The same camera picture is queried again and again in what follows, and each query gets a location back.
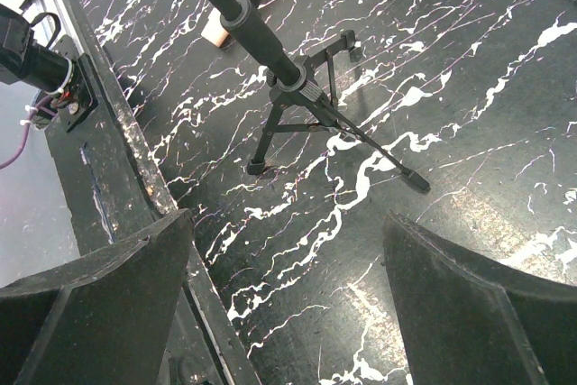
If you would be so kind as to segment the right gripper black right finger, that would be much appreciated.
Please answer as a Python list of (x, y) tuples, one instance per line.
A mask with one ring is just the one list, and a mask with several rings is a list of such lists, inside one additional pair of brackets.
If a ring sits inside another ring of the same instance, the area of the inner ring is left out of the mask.
[(576, 288), (388, 213), (385, 268), (415, 384), (574, 384)]

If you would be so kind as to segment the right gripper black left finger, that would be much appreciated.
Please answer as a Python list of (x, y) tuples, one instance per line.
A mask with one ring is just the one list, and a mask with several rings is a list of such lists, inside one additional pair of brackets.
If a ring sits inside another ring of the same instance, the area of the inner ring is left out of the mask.
[(155, 383), (192, 235), (178, 210), (2, 288), (1, 382)]

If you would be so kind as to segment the black tripod clip stand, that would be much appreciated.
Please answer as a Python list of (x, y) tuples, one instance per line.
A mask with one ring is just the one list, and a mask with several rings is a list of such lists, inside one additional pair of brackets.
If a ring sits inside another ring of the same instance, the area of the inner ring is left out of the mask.
[(222, 14), (221, 24), (228, 33), (267, 68), (272, 108), (257, 149), (247, 163), (248, 174), (257, 176), (267, 170), (265, 156), (275, 134), (328, 131), (370, 145), (397, 168), (409, 186), (422, 193), (430, 190), (427, 180), (395, 159), (337, 109), (334, 56), (341, 51), (354, 51), (353, 31), (343, 32), (337, 41), (313, 56), (292, 60), (274, 31), (261, 19), (258, 8), (254, 9), (247, 0), (208, 1)]

